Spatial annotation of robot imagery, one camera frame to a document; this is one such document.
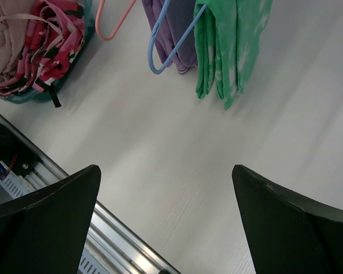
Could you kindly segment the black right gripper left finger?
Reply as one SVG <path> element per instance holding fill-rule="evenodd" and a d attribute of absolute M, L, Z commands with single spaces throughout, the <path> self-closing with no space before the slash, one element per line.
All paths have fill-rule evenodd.
<path fill-rule="evenodd" d="M 77 273 L 100 183 L 90 165 L 0 204 L 0 273 Z"/>

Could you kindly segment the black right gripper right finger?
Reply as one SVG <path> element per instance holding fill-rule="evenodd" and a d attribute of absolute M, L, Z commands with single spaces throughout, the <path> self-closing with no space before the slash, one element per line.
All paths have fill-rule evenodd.
<path fill-rule="evenodd" d="M 343 273 L 343 210 L 240 164 L 232 181 L 256 273 Z"/>

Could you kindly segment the pink wire hanger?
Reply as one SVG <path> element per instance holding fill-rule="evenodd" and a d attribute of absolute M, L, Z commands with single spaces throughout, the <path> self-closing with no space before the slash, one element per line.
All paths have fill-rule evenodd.
<path fill-rule="evenodd" d="M 114 30 L 111 32 L 111 34 L 109 36 L 105 36 L 101 30 L 101 17 L 102 17 L 104 5 L 105 5 L 105 0 L 100 0 L 99 5 L 98 5 L 98 9 L 97 9 L 97 13 L 95 16 L 95 32 L 97 33 L 98 37 L 102 41 L 108 42 L 108 41 L 111 41 L 115 37 L 115 35 L 117 34 L 118 30 L 122 26 L 123 22 L 125 21 L 126 17 L 130 13 L 130 11 L 133 8 L 133 6 L 135 5 L 135 3 L 136 3 L 136 0 L 130 1 L 127 9 L 123 13 L 123 15 L 119 19 L 119 21 L 117 22 Z"/>

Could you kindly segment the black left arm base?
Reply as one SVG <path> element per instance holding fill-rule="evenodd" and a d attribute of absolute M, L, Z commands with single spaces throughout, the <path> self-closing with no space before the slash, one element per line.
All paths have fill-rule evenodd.
<path fill-rule="evenodd" d="M 0 124 L 0 182 L 11 172 L 24 178 L 38 162 L 39 157 L 6 126 Z"/>

